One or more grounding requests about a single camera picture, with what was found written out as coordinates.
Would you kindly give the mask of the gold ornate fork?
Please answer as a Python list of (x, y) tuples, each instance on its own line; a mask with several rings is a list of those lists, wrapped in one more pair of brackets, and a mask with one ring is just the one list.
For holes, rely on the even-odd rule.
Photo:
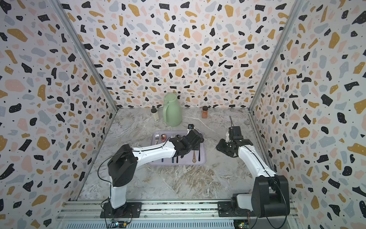
[(196, 151), (193, 151), (193, 159), (192, 162), (195, 164), (197, 162), (197, 158), (196, 158)]

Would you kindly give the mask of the grey marbled handle fork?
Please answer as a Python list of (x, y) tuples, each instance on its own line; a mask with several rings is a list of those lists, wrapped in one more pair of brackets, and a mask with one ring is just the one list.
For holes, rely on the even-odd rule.
[(160, 134), (155, 135), (155, 144), (157, 145), (160, 139)]

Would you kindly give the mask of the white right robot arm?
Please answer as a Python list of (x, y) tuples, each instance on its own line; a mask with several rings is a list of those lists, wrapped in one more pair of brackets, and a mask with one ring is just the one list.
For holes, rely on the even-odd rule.
[(259, 218), (290, 214), (287, 178), (278, 175), (264, 162), (253, 143), (242, 136), (239, 126), (228, 129), (226, 139), (219, 141), (216, 150), (229, 157), (241, 159), (254, 178), (251, 194), (243, 193), (232, 196), (231, 211), (234, 215), (239, 215), (242, 210), (252, 212)]

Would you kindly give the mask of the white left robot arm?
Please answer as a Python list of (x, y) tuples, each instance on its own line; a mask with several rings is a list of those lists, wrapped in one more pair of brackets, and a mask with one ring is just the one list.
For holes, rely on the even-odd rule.
[(150, 162), (172, 157), (184, 157), (204, 142), (203, 136), (191, 129), (183, 136), (169, 137), (161, 144), (132, 148), (123, 145), (109, 160), (108, 174), (111, 184), (109, 203), (113, 210), (126, 205), (127, 185), (137, 168)]

